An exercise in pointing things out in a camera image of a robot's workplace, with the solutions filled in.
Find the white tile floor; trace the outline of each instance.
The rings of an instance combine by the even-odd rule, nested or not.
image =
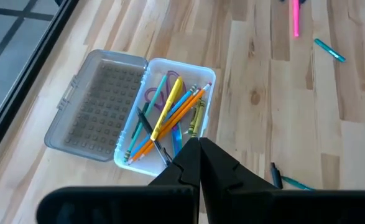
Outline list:
[[[29,1],[37,1],[32,12],[54,15],[58,11],[54,0],[0,0],[0,9],[23,11]],[[15,16],[0,15],[0,42],[16,19]],[[49,23],[50,21],[24,19],[0,55],[0,106],[19,78]]]

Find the orange pencil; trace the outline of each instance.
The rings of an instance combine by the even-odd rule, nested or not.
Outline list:
[[[191,107],[195,103],[198,102],[200,97],[202,97],[205,93],[205,91],[211,86],[211,83],[207,84],[202,90],[199,91],[199,93],[191,100],[186,101],[184,105],[181,106],[183,110],[175,112],[175,116],[173,115],[169,121],[166,122],[166,124],[163,126],[162,130],[160,131],[160,134],[158,136],[158,139],[162,139],[170,130],[172,127],[174,127],[184,116],[185,114],[190,110]],[[152,150],[153,142],[147,141],[145,145],[142,147],[142,149],[129,161],[131,163],[132,161],[136,161],[138,158],[142,159],[145,155],[148,155],[150,150]]]

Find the yellow highlighter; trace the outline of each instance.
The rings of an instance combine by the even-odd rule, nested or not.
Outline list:
[[[167,98],[167,101],[165,102],[164,108],[162,113],[160,114],[159,120],[156,123],[156,126],[152,132],[152,135],[150,136],[150,139],[152,141],[155,141],[157,139],[157,136],[160,133],[160,129],[162,128],[162,123],[167,116],[167,113],[169,112],[172,104],[174,103],[178,93],[180,92],[180,89],[182,88],[183,80],[181,77],[177,78],[177,81],[175,81],[174,86],[172,87],[172,90],[170,92],[170,96]]]

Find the clear plastic pencil box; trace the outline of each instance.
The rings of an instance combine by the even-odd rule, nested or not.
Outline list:
[[[141,160],[131,164],[124,162],[124,154],[136,129],[138,117],[135,108],[143,108],[148,98],[145,92],[157,88],[168,71],[174,71],[183,78],[186,89],[193,85],[212,86],[203,95],[205,110],[198,136],[202,136],[208,123],[216,76],[209,68],[186,63],[155,58],[149,62],[128,54],[94,50],[90,52],[77,75],[73,76],[66,92],[58,104],[58,112],[45,135],[48,147],[85,156],[98,161],[114,162],[122,168],[157,176],[164,169],[155,149]],[[170,79],[170,86],[175,79]],[[162,88],[166,100],[165,86]],[[160,110],[153,107],[147,117],[154,127]],[[193,116],[190,110],[179,122],[183,144],[190,135],[188,127]],[[140,132],[133,149],[147,136],[144,129]],[[173,156],[172,135],[168,133],[161,145]]]

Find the wood grain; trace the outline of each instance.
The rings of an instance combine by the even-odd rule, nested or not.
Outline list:
[[[365,189],[365,0],[307,1],[299,38],[291,14],[277,0],[81,0],[0,145],[0,223],[34,223],[42,197],[60,187],[153,179],[44,144],[94,49],[212,68],[206,136],[265,180],[275,162],[316,189]]]

